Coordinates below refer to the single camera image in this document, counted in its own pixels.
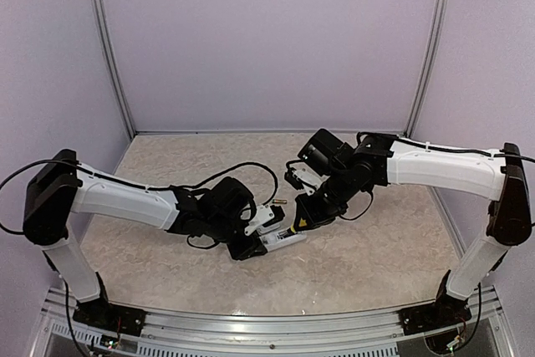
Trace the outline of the yellow handled screwdriver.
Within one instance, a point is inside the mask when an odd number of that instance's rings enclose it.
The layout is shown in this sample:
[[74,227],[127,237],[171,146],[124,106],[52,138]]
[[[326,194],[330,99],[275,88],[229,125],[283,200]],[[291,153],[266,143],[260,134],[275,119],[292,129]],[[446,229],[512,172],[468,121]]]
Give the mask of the yellow handled screwdriver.
[[299,218],[284,233],[287,237],[304,233],[308,230],[308,223],[305,219]]

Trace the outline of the white remote control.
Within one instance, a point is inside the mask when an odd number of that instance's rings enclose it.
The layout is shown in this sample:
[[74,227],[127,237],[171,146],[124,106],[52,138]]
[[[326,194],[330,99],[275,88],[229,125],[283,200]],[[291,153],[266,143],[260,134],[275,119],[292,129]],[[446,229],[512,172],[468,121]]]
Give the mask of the white remote control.
[[291,246],[297,242],[304,241],[307,236],[303,233],[293,233],[288,231],[270,232],[260,236],[263,246],[268,252],[276,251],[283,247]]

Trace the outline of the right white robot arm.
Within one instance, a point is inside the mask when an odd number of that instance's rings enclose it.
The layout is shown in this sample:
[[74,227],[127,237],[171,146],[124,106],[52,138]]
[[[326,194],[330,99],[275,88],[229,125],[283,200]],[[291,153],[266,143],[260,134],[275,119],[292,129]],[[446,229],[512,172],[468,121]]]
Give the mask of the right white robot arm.
[[422,143],[398,135],[360,133],[357,145],[318,130],[298,158],[324,177],[318,189],[296,198],[291,232],[314,230],[342,218],[349,200],[375,186],[430,186],[481,196],[489,200],[487,227],[472,242],[459,264],[443,278],[437,301],[427,318],[444,327],[461,310],[475,287],[501,262],[511,247],[532,234],[529,191],[516,145],[478,150]]

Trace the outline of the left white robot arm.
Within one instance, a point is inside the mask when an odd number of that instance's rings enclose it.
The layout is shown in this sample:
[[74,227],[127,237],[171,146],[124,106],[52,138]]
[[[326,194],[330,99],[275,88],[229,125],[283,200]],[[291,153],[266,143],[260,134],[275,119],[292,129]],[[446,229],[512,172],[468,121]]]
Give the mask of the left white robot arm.
[[187,237],[207,236],[227,245],[232,259],[263,256],[267,247],[257,234],[247,235],[257,205],[239,180],[225,177],[213,188],[151,187],[92,171],[73,150],[60,151],[28,183],[23,235],[39,246],[61,275],[85,315],[106,328],[117,319],[100,276],[89,265],[79,244],[71,239],[69,215],[90,213],[141,222]]

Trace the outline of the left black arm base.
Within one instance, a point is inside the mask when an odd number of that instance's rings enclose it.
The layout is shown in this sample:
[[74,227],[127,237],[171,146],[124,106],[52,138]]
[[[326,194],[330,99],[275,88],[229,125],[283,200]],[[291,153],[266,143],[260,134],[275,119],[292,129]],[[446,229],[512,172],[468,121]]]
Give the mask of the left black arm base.
[[147,312],[143,309],[111,303],[104,282],[96,273],[99,297],[83,302],[77,301],[73,319],[77,323],[103,329],[117,334],[140,337]]

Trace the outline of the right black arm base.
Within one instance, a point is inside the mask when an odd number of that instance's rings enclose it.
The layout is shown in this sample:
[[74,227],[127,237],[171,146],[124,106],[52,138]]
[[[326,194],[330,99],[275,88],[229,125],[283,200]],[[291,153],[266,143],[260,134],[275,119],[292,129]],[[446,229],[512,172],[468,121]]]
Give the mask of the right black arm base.
[[471,319],[471,310],[466,299],[453,298],[446,293],[447,272],[441,280],[434,301],[398,312],[404,335],[420,334]]

